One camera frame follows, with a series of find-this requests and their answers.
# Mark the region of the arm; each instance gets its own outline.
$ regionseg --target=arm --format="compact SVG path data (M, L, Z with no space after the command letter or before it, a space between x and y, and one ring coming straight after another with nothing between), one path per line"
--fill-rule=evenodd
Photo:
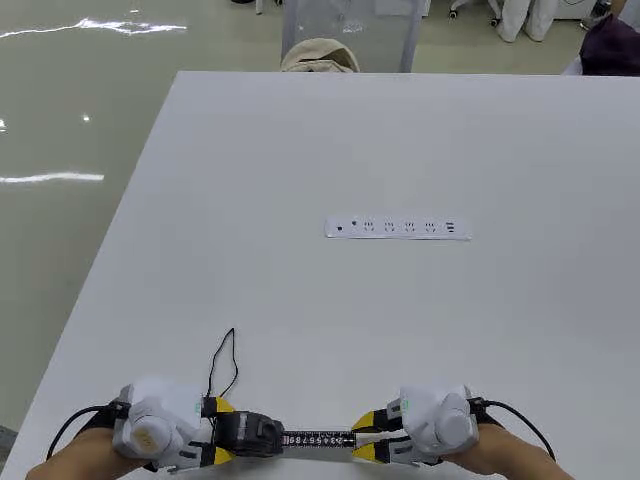
M114 480L148 460L125 458L111 446L113 430L85 430L45 463L33 468L26 480Z
M520 440L496 425L480 425L480 441L445 460L481 475L509 480L572 480L541 448Z

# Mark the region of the chair backrest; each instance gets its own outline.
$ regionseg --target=chair backrest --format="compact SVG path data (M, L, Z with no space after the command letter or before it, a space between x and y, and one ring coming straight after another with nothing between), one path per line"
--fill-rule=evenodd
M410 72L425 0L285 0L282 57L309 38L349 47L363 72Z

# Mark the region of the white table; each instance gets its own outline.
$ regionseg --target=white table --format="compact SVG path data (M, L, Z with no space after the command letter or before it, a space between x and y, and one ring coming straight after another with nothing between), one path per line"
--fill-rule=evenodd
M529 415L577 478L630 478L639 89L179 74L2 479L38 463L72 412L144 374L204 391L230 326L239 408L290 427L348 426L402 384L467 382ZM474 239L324 238L340 212L453 215ZM234 463L218 478L468 477L453 466Z

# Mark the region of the glossy floor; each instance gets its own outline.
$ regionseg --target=glossy floor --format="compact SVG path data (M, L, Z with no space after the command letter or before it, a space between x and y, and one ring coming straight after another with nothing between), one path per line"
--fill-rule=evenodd
M266 4L0 5L0 424L22 422L175 72L278 68ZM486 5L446 12L434 0L415 72L559 73L582 39L557 22L542 44L507 45Z

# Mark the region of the electrical outlet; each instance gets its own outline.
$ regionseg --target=electrical outlet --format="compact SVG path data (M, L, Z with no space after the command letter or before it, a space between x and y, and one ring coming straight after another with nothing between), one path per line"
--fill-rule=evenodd
M398 238L409 240L471 240L461 220L438 220L421 215L343 215L325 223L329 238Z

